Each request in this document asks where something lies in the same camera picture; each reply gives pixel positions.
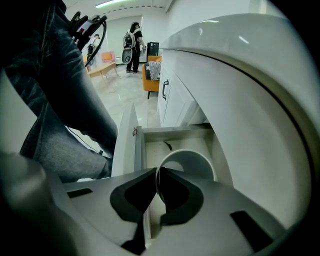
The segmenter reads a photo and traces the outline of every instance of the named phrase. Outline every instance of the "black wire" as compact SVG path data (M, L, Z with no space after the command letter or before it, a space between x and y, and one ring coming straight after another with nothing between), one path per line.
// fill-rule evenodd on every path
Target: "black wire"
M92 55L90 56L90 58L87 60L86 64L84 65L85 67L88 66L88 64L93 60L93 58L97 55L99 49L101 48L101 45L105 39L105 36L106 36L106 32L107 32L107 23L106 21L104 21L102 23L102 26L103 26L103 35L102 35L102 39L98 45L98 47L95 49L95 51L92 53Z
M68 128L68 130L69 130L71 133L73 133L73 134L74 134L75 136L77 136L80 140L82 140L82 142L83 142L84 144L86 144L90 149L94 150L95 152L97 152L97 153L99 154L99 152L96 151L93 147L91 147L91 146L89 146L87 143L85 143L84 140L83 140L82 138L80 138L80 136L79 136L78 134L75 134L69 127L67 127L67 128Z

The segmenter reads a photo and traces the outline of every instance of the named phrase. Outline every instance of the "wooden table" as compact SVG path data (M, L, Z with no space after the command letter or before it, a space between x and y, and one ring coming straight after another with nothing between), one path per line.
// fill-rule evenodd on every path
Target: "wooden table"
M102 66L99 66L99 67L94 68L91 71L89 71L88 75L91 78L94 78L94 77L97 77L97 76L101 76L102 79L104 79L104 75L106 75L112 69L114 69L116 75L119 76L118 72L117 72L117 69L116 69L116 63L115 62L104 63Z

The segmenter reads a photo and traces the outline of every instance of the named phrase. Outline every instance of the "tiled floor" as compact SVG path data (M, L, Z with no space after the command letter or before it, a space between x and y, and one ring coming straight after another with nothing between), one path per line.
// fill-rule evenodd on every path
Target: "tiled floor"
M118 129L124 110L131 103L134 103L139 125L143 128L159 127L160 123L157 118L158 93L152 92L148 99L148 92L144 91L142 86L141 72L137 74L126 73L125 65L118 66L117 72L119 77L112 70L104 80L101 76L97 76L93 77L91 81ZM100 150L98 144L88 136L82 135L77 130L73 131L90 147L97 151Z

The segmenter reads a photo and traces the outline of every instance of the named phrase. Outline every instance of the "black hair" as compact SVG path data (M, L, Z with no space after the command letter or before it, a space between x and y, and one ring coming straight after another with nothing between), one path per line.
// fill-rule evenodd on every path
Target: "black hair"
M130 33L133 33L135 30L136 30L136 25L139 26L139 22L134 22L131 24L131 27L130 27Z

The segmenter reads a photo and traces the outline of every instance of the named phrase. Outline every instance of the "black rectangular slot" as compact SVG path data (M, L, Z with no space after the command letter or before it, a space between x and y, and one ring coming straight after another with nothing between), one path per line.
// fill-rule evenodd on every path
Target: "black rectangular slot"
M76 197L80 197L80 196L83 196L86 194L90 194L92 192L93 191L89 188L83 188L83 189L67 192L67 194L70 198L76 198Z
M244 210L231 213L230 216L255 253L273 242L268 234Z

